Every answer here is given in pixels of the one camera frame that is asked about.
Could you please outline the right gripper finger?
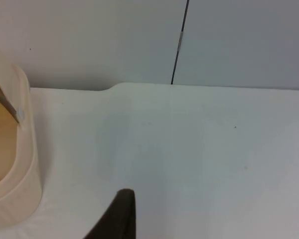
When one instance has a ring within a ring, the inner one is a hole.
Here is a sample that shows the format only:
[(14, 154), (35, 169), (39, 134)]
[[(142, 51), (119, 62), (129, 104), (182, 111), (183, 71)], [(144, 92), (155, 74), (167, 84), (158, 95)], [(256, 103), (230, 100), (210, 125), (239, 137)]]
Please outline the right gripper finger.
[(136, 198), (132, 189), (121, 189), (86, 239), (135, 239)]

